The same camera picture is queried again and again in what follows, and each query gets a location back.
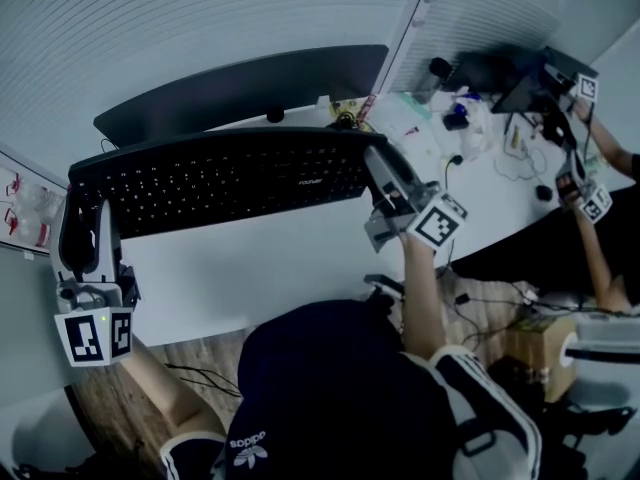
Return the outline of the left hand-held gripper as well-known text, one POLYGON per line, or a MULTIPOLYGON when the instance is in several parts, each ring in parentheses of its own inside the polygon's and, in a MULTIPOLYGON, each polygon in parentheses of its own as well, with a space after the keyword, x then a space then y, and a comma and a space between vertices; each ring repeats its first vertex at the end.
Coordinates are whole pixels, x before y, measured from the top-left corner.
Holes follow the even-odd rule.
POLYGON ((49 255, 59 309, 54 319, 73 367, 109 366, 132 350, 140 299, 134 270, 120 267, 120 234, 108 200, 102 202, 99 222, 98 216, 99 205, 69 187, 51 227, 49 255))

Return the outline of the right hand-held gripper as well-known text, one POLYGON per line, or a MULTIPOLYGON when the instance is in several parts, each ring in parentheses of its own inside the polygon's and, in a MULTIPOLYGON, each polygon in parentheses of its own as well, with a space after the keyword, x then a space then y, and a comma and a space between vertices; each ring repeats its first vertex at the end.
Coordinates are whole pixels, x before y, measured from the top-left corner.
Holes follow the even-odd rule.
POLYGON ((364 161, 373 204, 364 229, 376 253, 401 234, 437 252, 462 229, 468 211, 437 181, 424 183, 394 145, 367 147, 364 161))

